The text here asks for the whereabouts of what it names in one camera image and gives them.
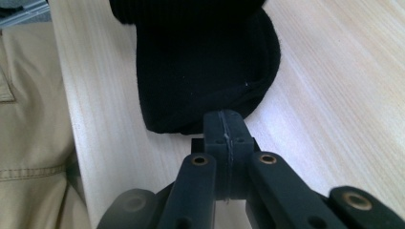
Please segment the gray floor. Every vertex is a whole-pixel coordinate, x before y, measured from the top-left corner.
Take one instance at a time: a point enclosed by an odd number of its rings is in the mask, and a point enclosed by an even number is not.
[[[32,3],[32,0],[0,0],[0,7],[1,8],[15,8],[15,7],[21,7],[21,6],[24,7],[25,5],[27,5],[29,3]],[[51,14],[49,12],[37,15],[20,24],[46,22],[46,21],[52,21]]]

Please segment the wooden table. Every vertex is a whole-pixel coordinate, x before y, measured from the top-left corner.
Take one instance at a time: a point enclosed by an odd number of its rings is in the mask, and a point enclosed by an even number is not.
[[[142,122],[136,29],[108,0],[51,1],[62,71],[94,227],[120,193],[172,182],[190,138]],[[405,218],[405,3],[271,0],[282,64],[246,119],[315,191],[364,189]],[[248,228],[244,203],[217,204],[216,228]]]

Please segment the black beanie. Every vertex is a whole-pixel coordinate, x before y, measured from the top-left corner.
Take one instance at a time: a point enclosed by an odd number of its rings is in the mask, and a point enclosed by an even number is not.
[[[139,100],[146,128],[198,134],[203,115],[247,117],[280,64],[263,1],[110,0],[114,16],[137,26]]]

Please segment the beige pants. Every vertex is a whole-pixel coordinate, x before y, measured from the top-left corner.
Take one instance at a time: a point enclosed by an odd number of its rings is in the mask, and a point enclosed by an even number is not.
[[[74,140],[51,23],[0,36],[0,228],[90,228],[67,182]]]

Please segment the light wood surface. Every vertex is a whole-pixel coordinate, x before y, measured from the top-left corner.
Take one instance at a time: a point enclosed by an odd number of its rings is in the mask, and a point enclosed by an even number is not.
[[[117,195],[172,182],[191,136],[147,132],[136,29],[107,0],[52,0],[52,17],[94,227]],[[282,64],[246,119],[315,191],[364,189],[405,218],[405,3],[269,0]],[[216,228],[248,228],[244,204],[217,205]]]

